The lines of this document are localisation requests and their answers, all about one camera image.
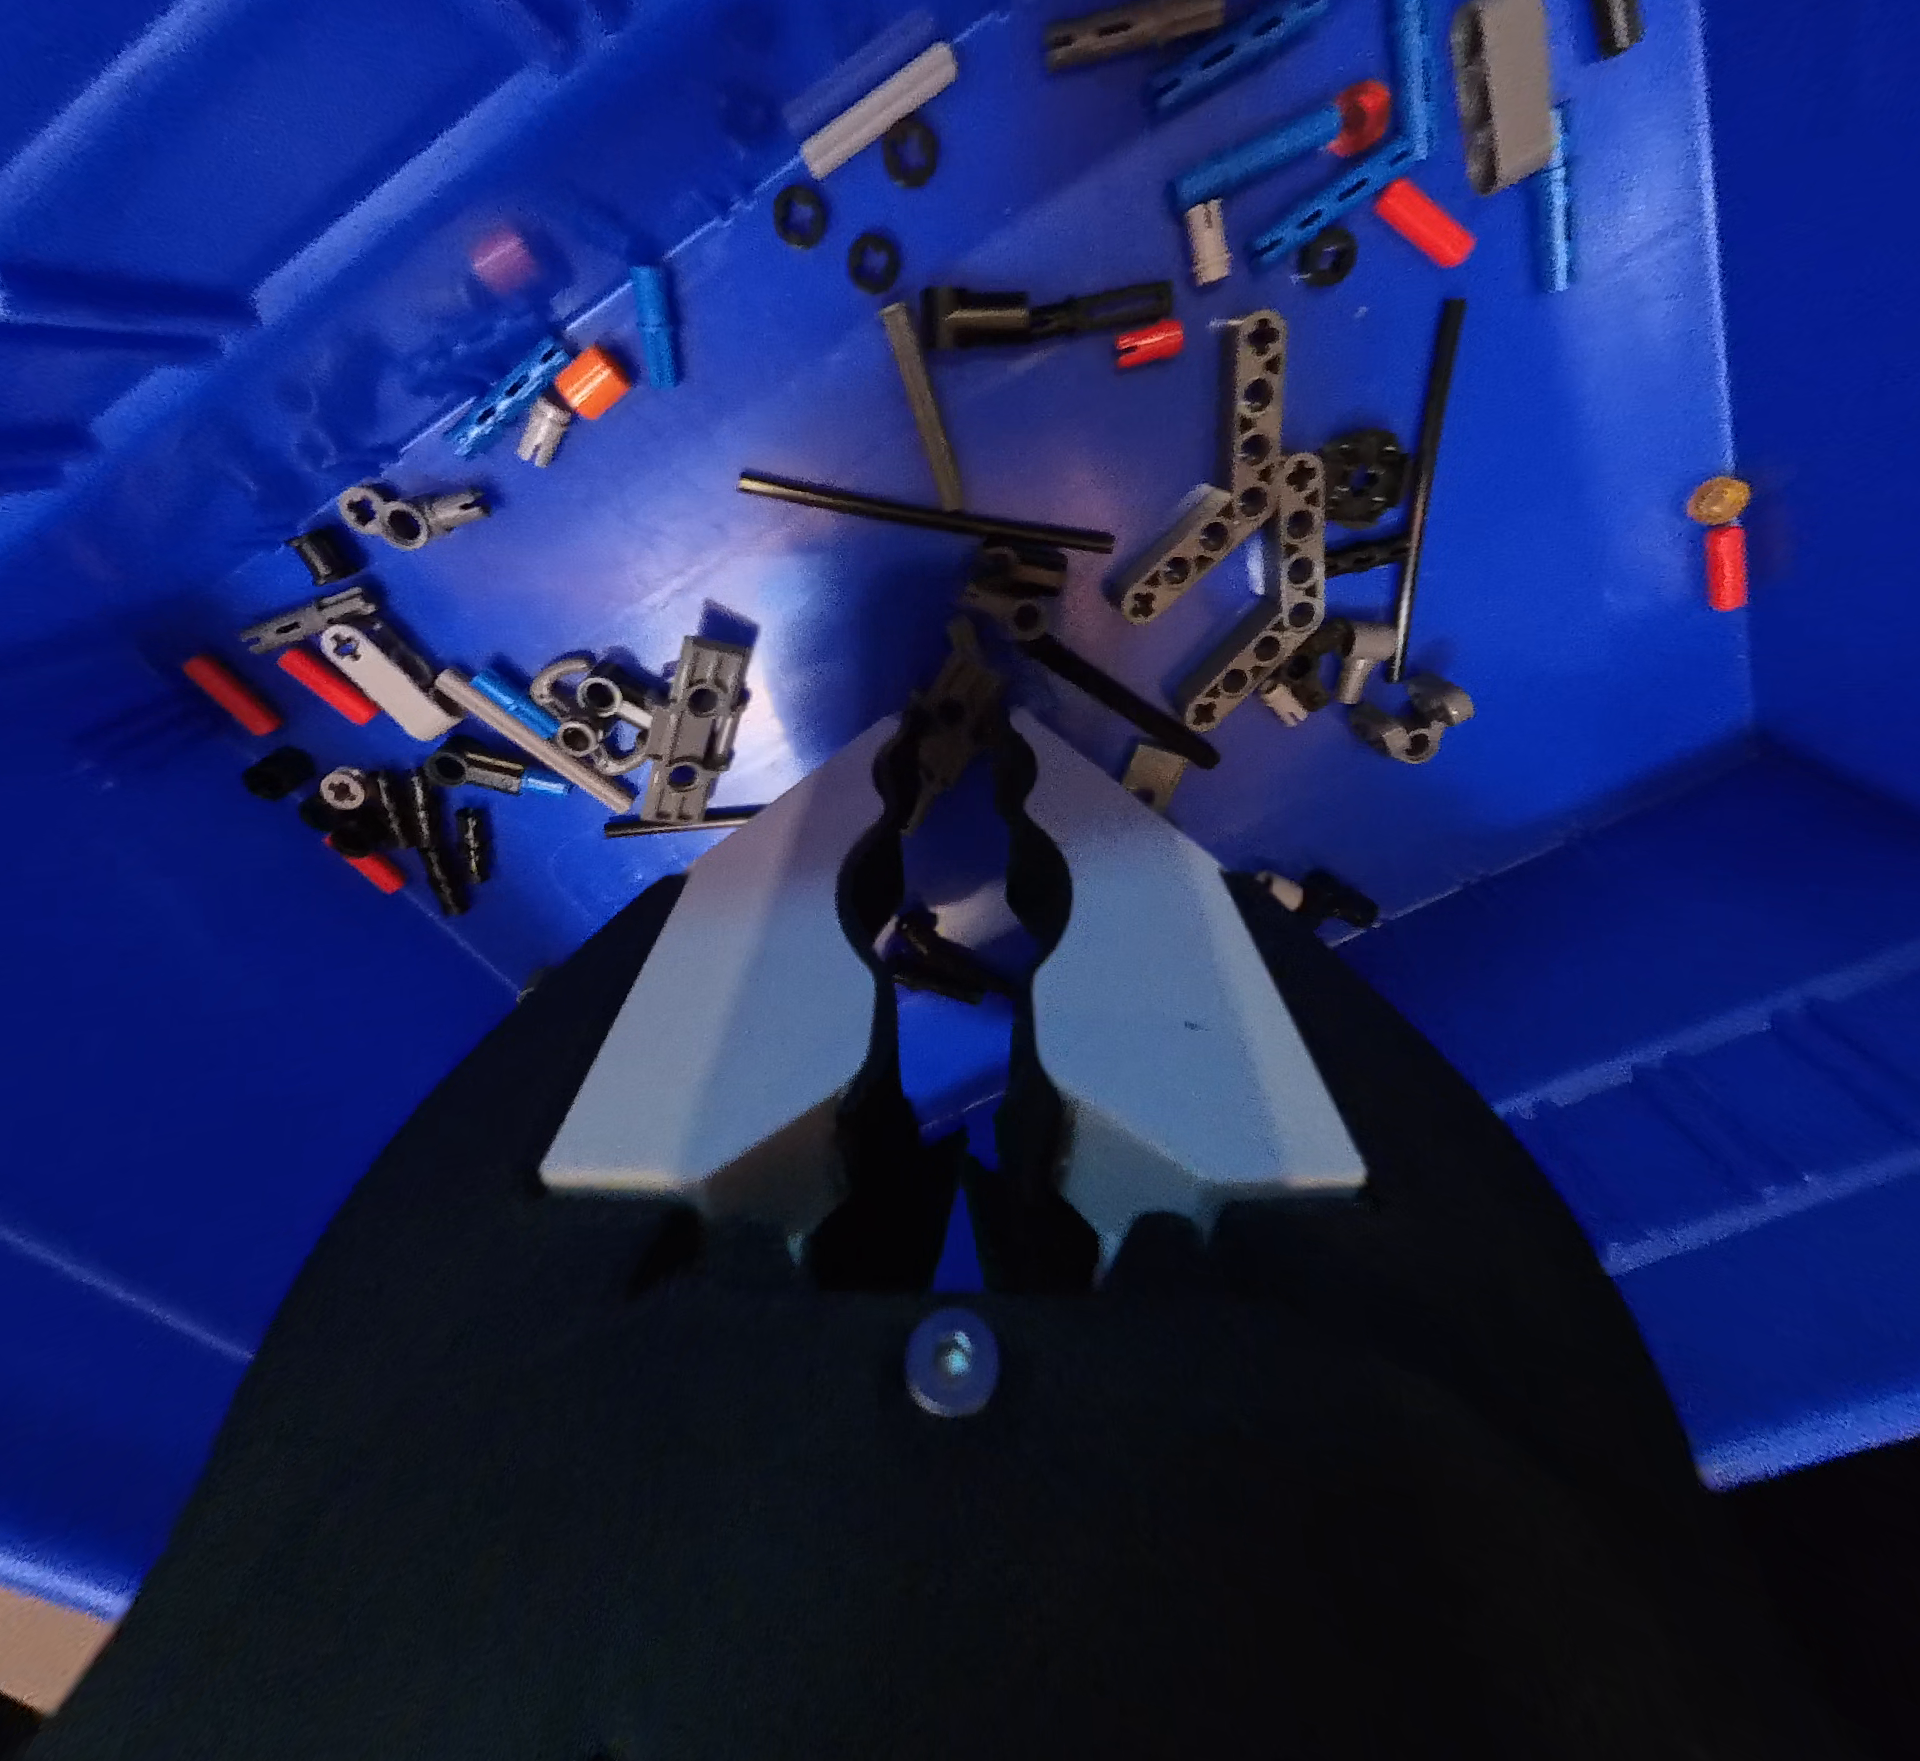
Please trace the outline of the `grey bent liftarm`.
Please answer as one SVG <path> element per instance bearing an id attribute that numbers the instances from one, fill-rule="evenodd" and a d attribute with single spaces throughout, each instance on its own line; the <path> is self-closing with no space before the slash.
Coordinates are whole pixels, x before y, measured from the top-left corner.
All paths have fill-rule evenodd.
<path id="1" fill-rule="evenodd" d="M 1180 717 L 1209 733 L 1264 693 L 1325 620 L 1329 469 L 1318 453 L 1281 461 L 1279 506 L 1262 526 L 1258 603 L 1180 683 Z"/>
<path id="2" fill-rule="evenodd" d="M 1129 624 L 1158 620 L 1242 549 L 1281 496 L 1288 325 L 1273 308 L 1231 320 L 1220 350 L 1219 469 L 1110 581 Z"/>

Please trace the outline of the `long thin black axle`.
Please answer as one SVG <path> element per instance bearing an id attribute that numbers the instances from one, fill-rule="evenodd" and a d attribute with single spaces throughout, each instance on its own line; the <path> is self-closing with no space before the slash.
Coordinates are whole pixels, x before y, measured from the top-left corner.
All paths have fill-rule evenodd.
<path id="1" fill-rule="evenodd" d="M 1449 297 L 1438 312 L 1433 330 L 1420 439 L 1413 453 L 1413 481 L 1411 481 L 1407 522 L 1406 522 L 1406 558 L 1401 567 L 1401 579 L 1396 588 L 1396 611 L 1394 611 L 1394 651 L 1389 653 L 1384 667 L 1384 678 L 1389 683 L 1406 681 L 1406 667 L 1413 643 L 1413 611 L 1418 603 L 1426 532 L 1432 522 L 1432 496 L 1437 484 L 1438 458 L 1443 449 L 1443 428 L 1454 399 L 1454 375 L 1459 366 L 1467 308 L 1469 304 L 1465 297 Z"/>
<path id="2" fill-rule="evenodd" d="M 759 500 L 807 508 L 842 520 L 863 520 L 893 526 L 916 526 L 958 538 L 1031 543 L 1076 554 L 1110 555 L 1117 537 L 1103 526 L 1076 526 L 1038 520 L 984 515 L 966 508 L 937 508 L 918 500 L 881 497 L 828 484 L 742 472 L 737 490 Z"/>

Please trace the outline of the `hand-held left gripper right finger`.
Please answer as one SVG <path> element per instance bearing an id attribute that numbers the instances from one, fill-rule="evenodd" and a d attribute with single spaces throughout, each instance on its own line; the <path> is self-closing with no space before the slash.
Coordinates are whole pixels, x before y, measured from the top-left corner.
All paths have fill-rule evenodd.
<path id="1" fill-rule="evenodd" d="M 996 744 L 1019 992 L 970 1211 L 996 1293 L 1083 1293 L 1147 1216 L 1343 1204 L 1365 1154 L 1225 871 L 1038 719 Z"/>

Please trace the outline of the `dark grey axle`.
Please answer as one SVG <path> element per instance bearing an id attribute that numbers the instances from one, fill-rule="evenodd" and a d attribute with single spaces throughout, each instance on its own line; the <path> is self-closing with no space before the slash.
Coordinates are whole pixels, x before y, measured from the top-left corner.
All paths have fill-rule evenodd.
<path id="1" fill-rule="evenodd" d="M 895 355 L 902 391 L 920 436 L 925 459 L 931 464 L 937 500 L 950 515 L 958 515 L 966 506 L 961 469 L 931 382 L 920 322 L 904 301 L 886 304 L 881 308 L 881 320 Z"/>

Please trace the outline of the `grey perpendicular connector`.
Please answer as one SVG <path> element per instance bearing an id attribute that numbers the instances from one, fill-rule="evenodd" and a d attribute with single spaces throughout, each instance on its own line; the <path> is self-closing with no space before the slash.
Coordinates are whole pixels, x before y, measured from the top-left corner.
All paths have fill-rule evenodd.
<path id="1" fill-rule="evenodd" d="M 1420 671 L 1406 683 L 1406 706 L 1389 719 L 1384 750 L 1401 764 L 1426 764 L 1443 737 L 1478 717 L 1475 696 L 1441 672 Z"/>

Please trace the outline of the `light grey tube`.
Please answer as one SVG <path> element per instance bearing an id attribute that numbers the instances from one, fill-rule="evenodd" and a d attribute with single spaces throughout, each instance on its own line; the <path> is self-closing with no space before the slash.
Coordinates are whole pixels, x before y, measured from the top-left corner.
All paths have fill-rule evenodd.
<path id="1" fill-rule="evenodd" d="M 801 161 L 811 180 L 826 181 L 832 177 L 860 150 L 878 144 L 896 121 L 918 115 L 952 88 L 958 76 L 954 46 L 947 40 L 931 42 L 801 140 Z"/>

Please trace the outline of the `black connector piece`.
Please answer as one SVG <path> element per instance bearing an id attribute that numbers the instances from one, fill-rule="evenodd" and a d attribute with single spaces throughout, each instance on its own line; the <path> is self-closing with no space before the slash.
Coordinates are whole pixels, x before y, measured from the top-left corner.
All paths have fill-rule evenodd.
<path id="1" fill-rule="evenodd" d="M 996 666 L 966 615 L 947 623 L 947 657 L 931 688 L 911 696 L 916 796 L 902 834 L 916 834 L 990 748 L 1005 706 L 1007 676 Z"/>

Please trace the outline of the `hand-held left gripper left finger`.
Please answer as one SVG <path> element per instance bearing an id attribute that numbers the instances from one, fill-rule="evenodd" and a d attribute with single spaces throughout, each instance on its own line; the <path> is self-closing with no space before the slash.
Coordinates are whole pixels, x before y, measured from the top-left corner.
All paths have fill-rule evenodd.
<path id="1" fill-rule="evenodd" d="M 904 1092 L 878 954 L 925 731 L 886 717 L 693 859 L 545 1154 L 549 1192 L 769 1229 L 828 1288 L 931 1287 L 959 1149 Z"/>

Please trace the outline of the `dark grey holed plate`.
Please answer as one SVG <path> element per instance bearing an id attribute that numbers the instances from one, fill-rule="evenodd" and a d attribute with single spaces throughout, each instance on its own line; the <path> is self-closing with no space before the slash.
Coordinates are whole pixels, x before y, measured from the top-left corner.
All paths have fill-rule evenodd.
<path id="1" fill-rule="evenodd" d="M 749 703 L 750 643 L 691 635 L 666 695 L 653 706 L 648 781 L 639 814 L 695 816 L 732 766 L 737 729 Z"/>

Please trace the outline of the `grey pin connector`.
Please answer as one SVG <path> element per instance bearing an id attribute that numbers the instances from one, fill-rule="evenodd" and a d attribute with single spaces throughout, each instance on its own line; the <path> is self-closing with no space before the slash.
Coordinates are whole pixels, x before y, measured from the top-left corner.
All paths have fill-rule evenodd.
<path id="1" fill-rule="evenodd" d="M 409 497 L 374 481 L 351 485 L 333 506 L 349 528 L 373 533 L 398 550 L 428 549 L 491 513 L 482 490 Z"/>

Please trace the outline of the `dark grey axle pin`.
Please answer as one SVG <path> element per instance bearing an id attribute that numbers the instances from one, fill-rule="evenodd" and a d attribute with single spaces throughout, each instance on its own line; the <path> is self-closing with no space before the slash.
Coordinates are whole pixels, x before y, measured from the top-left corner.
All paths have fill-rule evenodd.
<path id="1" fill-rule="evenodd" d="M 265 617 L 237 633 L 237 641 L 252 653 L 284 653 L 297 643 L 316 639 L 328 624 L 361 623 L 382 611 L 379 597 L 367 588 L 337 588 L 315 597 L 282 615 Z"/>

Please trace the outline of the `long blue pin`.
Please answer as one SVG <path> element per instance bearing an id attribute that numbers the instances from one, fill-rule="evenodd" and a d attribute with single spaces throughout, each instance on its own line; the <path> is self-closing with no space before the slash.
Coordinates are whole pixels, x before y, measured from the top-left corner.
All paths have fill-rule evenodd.
<path id="1" fill-rule="evenodd" d="M 1548 162 L 1532 177 L 1534 257 L 1542 292 L 1560 295 L 1576 282 L 1576 149 L 1571 137 L 1571 102 L 1553 102 L 1552 133 L 1553 146 Z"/>
<path id="2" fill-rule="evenodd" d="M 1432 0 L 1389 0 L 1396 130 L 1414 162 L 1432 158 L 1438 120 Z"/>
<path id="3" fill-rule="evenodd" d="M 1373 199 L 1394 181 L 1406 180 L 1429 158 L 1429 154 L 1429 144 L 1401 137 L 1355 161 L 1355 164 L 1343 170 L 1333 181 L 1324 183 L 1284 216 L 1273 218 L 1249 242 L 1249 258 L 1255 267 L 1269 270 L 1285 257 L 1304 248 L 1324 230 L 1345 222 L 1357 204 Z"/>
<path id="4" fill-rule="evenodd" d="M 1270 67 L 1309 35 L 1331 0 L 1266 0 L 1203 35 L 1198 46 L 1158 67 L 1143 85 L 1151 120 L 1162 121 Z"/>
<path id="5" fill-rule="evenodd" d="M 472 459 L 500 442 L 555 385 L 572 358 L 573 350 L 563 334 L 545 334 L 447 428 L 452 449 L 461 459 Z"/>
<path id="6" fill-rule="evenodd" d="M 1262 133 L 1237 140 L 1214 155 L 1188 164 L 1168 183 L 1168 204 L 1178 218 L 1209 200 L 1228 199 L 1304 158 L 1325 150 L 1343 137 L 1345 116 L 1337 102 L 1291 116 Z"/>

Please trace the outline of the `light grey thin liftarm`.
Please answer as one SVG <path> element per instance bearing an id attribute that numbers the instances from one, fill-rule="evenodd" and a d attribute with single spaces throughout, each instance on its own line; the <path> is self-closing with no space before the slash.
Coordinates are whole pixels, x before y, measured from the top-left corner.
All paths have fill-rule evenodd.
<path id="1" fill-rule="evenodd" d="M 379 624 L 328 623 L 320 635 L 320 651 L 413 739 L 441 739 L 458 725 L 461 708 L 433 688 L 419 659 Z"/>

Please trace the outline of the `blue plastic bin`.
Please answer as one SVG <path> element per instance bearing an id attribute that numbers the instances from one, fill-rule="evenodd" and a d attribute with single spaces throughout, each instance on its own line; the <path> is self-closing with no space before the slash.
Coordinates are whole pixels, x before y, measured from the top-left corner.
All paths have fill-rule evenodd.
<path id="1" fill-rule="evenodd" d="M 1576 282 L 1534 186 L 1478 195 L 1454 72 L 1413 181 L 1475 236 L 1438 267 L 1357 204 L 1329 290 L 1249 242 L 1345 162 L 1228 204 L 1203 292 L 1168 183 L 1394 68 L 1389 0 L 1157 121 L 1202 35 L 1049 72 L 1131 0 L 6 0 L 6 1586 L 125 1613 L 295 1270 L 351 1180 L 527 980 L 718 834 L 604 841 L 536 772 L 494 877 L 383 896 L 243 768 L 428 751 L 237 641 L 349 588 L 430 667 L 530 688 L 566 653 L 663 678 L 753 647 L 714 806 L 775 799 L 944 653 L 970 543 L 737 490 L 772 472 L 935 502 L 882 332 L 925 284 L 1034 304 L 1168 277 L 1188 342 L 929 355 L 970 502 L 1089 524 L 1064 643 L 1172 708 L 1249 614 L 1262 537 L 1129 624 L 1105 586 L 1219 469 L 1231 316 L 1288 320 L 1288 448 L 1420 428 L 1469 304 L 1411 671 L 1478 702 L 1426 768 L 1256 702 L 1172 822 L 1220 862 L 1329 870 L 1343 948 L 1538 1148 L 1626 1296 L 1704 1478 L 1916 1428 L 1900 1124 L 1812 1030 L 1916 1068 L 1916 0 L 1642 0 L 1598 53 L 1546 0 L 1571 102 Z M 1266 0 L 1228 0 L 1228 21 Z M 1462 0 L 1433 0 L 1438 40 Z M 801 140 L 931 42 L 952 88 L 826 181 Z M 683 381 L 651 387 L 628 267 L 665 266 Z M 545 334 L 634 391 L 546 469 L 526 416 L 447 428 Z M 1708 603 L 1686 515 L 1751 484 L 1751 600 Z M 337 497 L 482 490 L 419 550 Z M 181 672 L 214 653 L 285 725 Z"/>

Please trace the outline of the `round black disc piece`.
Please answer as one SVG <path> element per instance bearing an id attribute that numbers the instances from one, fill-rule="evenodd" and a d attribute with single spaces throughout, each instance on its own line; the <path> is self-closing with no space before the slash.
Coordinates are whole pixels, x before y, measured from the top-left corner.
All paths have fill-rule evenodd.
<path id="1" fill-rule="evenodd" d="M 1324 442 L 1322 459 L 1337 524 L 1373 524 L 1406 497 L 1411 455 L 1389 428 L 1351 428 Z"/>

